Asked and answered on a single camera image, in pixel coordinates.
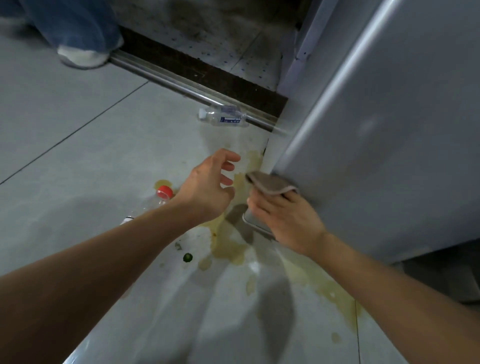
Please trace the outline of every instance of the jeans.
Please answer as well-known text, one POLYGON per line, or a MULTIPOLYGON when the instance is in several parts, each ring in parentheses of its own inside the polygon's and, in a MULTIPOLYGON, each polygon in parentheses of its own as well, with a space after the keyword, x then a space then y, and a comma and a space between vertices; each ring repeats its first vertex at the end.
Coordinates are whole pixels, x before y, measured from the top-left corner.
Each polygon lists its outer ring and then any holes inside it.
POLYGON ((117 48, 120 30, 105 0, 0 0, 0 17, 25 17, 55 48, 117 48))

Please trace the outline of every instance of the clear plastic bottle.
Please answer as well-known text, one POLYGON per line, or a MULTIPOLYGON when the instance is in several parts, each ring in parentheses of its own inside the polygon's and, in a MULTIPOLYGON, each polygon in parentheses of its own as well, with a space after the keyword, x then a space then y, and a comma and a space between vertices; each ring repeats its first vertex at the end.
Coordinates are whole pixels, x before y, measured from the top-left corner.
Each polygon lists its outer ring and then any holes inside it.
POLYGON ((198 118, 215 126, 247 127, 246 114, 234 105, 212 105, 198 110, 198 118))
POLYGON ((123 219, 122 224, 129 222, 140 216, 144 212, 153 210, 159 206, 166 204, 173 197, 173 191, 168 186, 160 186, 155 195, 143 201, 129 216, 123 219))

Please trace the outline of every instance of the bottle cap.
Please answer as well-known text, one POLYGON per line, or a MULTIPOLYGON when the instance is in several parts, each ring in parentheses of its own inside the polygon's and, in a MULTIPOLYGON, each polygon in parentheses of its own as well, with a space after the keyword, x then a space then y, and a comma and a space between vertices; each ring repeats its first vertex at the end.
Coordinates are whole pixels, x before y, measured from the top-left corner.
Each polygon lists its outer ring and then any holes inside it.
POLYGON ((156 191, 156 195, 158 197, 163 197, 162 194, 166 194, 168 196, 168 198, 172 198, 173 197, 173 191, 170 187, 168 186, 160 186, 157 191, 156 191))
POLYGON ((206 117, 207 117, 207 110, 205 110, 205 109, 198 110, 198 118, 199 119, 205 119, 206 117))

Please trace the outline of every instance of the gray rag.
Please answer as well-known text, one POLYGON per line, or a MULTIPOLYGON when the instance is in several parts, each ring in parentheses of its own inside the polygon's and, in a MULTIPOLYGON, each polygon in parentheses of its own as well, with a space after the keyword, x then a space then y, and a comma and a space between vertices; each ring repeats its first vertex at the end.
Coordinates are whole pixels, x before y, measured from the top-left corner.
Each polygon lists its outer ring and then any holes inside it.
POLYGON ((299 189, 297 187, 279 176, 255 171, 248 172, 245 175, 245 178, 264 194, 284 194, 288 191, 299 193, 299 189))

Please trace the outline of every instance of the white bottle cap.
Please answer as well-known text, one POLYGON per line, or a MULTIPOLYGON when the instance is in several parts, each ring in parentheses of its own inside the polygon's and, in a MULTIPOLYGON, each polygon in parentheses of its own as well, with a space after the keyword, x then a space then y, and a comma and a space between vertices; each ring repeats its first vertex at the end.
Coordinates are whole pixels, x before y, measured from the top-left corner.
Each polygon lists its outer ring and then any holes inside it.
POLYGON ((205 109, 198 110, 198 118, 199 119, 205 119, 206 117, 207 117, 207 110, 205 110, 205 109))

